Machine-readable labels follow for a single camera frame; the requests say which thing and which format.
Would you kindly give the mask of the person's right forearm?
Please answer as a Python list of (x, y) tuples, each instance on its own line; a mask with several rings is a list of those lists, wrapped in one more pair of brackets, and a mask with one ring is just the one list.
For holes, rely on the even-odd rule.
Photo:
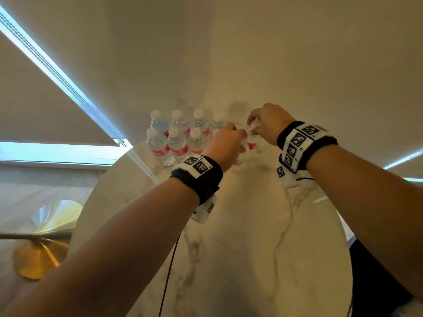
[(337, 146), (306, 168), (358, 240), (423, 304), (423, 189)]

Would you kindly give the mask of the clear plastic water bottle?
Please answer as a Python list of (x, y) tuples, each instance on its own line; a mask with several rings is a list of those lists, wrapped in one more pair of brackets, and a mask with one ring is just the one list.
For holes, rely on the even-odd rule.
[(260, 126), (261, 126), (260, 119), (255, 118), (251, 122), (250, 127), (247, 130), (247, 142), (249, 144), (250, 151), (257, 150), (259, 147), (261, 137), (258, 134), (256, 134), (256, 129)]
[(233, 167), (243, 165), (248, 159), (249, 152), (250, 152), (250, 147), (248, 145), (247, 139), (243, 138), (241, 141), (239, 155), (236, 161), (234, 162)]

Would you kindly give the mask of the black trousers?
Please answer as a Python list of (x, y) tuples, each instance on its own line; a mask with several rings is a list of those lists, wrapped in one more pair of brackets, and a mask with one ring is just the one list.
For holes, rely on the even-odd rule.
[(405, 244), (379, 261), (356, 237), (348, 241), (352, 299), (347, 317), (423, 317), (423, 250)]

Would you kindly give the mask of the gold pedestal base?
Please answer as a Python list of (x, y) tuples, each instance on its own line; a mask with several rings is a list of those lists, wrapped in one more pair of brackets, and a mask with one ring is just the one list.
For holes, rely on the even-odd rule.
[(0, 231), (0, 240), (15, 240), (12, 260), (15, 272), (25, 280), (39, 281), (67, 257), (83, 206), (57, 200), (39, 208), (17, 232)]

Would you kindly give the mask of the group of red-label water bottles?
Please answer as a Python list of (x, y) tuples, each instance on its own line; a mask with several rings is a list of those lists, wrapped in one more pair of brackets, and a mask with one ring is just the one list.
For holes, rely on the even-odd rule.
[(193, 110), (191, 119), (181, 110), (173, 110), (170, 118), (159, 110), (150, 113), (151, 123), (146, 130), (146, 144), (154, 157), (170, 166), (190, 154), (202, 154), (205, 147), (227, 122), (220, 114), (208, 118), (203, 109)]

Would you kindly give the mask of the person's left forearm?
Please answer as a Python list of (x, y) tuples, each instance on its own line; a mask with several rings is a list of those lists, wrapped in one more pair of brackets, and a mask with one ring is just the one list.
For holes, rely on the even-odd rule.
[(167, 179), (116, 213), (0, 317), (124, 317), (199, 204), (192, 188)]

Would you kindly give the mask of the beige roller blind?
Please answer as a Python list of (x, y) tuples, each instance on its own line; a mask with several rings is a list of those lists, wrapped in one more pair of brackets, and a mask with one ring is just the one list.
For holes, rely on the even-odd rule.
[(0, 142), (118, 146), (1, 31)]

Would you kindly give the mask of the black marker wristband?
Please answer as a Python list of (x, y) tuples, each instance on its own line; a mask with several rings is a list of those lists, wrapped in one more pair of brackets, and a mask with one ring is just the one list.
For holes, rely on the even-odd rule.
[(212, 158), (192, 154), (172, 170), (170, 178), (176, 178), (192, 189), (201, 206), (219, 190), (223, 170)]
[(338, 141), (326, 129), (293, 121), (277, 138), (277, 146), (282, 150), (279, 162), (293, 174), (305, 171), (311, 156), (328, 145), (338, 145)]

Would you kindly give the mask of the person's right hand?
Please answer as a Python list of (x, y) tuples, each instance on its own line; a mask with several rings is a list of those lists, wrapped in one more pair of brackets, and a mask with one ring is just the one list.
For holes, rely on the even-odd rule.
[(280, 105), (266, 103), (261, 108), (251, 111), (247, 119), (247, 125), (259, 119), (261, 125), (252, 129), (251, 133), (259, 135), (267, 143), (277, 146), (277, 140), (280, 133), (285, 130), (296, 119), (293, 118)]

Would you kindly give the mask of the person's left hand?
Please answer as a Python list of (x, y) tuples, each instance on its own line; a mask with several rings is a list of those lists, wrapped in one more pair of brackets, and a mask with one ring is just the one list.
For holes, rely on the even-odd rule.
[(241, 142), (230, 142), (226, 138), (226, 127), (222, 128), (208, 143), (202, 151), (203, 156), (207, 156), (219, 164), (223, 173), (230, 170), (236, 161)]

